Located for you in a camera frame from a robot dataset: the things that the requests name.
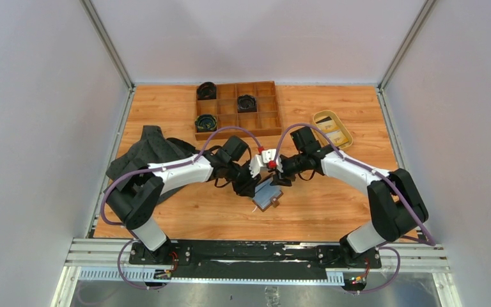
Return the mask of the brown leather card holder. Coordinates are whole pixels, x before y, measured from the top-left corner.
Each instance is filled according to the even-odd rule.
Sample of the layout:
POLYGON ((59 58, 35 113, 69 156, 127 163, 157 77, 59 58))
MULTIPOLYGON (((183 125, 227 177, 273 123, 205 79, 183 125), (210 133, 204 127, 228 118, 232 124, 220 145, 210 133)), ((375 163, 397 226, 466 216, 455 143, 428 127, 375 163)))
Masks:
POLYGON ((255 187, 254 191, 255 195, 252 198, 252 201, 262 212, 266 211, 269 207, 278 206, 279 199, 283 195, 279 185, 272 185, 271 178, 260 182, 255 187))

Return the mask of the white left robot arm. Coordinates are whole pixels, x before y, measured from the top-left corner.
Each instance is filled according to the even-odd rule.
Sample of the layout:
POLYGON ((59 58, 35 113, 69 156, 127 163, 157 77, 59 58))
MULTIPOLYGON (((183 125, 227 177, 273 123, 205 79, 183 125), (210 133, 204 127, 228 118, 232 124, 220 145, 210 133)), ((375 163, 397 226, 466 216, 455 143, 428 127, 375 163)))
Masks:
POLYGON ((103 202, 110 206, 120 223, 143 243, 146 256, 155 264, 165 263, 170 256, 168 236, 153 218, 159 199, 166 193, 189 184, 224 179, 234 192, 252 198, 261 180, 251 161, 239 160, 251 149, 236 136, 222 146, 202 148, 181 160, 158 164, 135 164, 118 177, 105 191, 103 202))

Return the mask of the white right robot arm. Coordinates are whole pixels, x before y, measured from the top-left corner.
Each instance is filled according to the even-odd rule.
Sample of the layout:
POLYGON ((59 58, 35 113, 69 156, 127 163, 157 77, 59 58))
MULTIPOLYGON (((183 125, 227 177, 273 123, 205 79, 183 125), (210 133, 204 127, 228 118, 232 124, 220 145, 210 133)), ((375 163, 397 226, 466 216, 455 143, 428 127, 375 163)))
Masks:
POLYGON ((407 170, 376 168, 346 154, 333 141, 323 146, 314 135, 318 130, 310 124, 293 124, 284 133, 291 135, 298 153, 285 157, 278 146, 262 151, 261 156, 274 173, 275 185, 290 186, 295 176, 311 170, 338 179, 367 196, 370 220, 339 240, 343 264, 355 267, 367 252, 404 238, 415 228, 420 228, 426 236, 426 244, 435 243, 425 227, 428 210, 407 170))

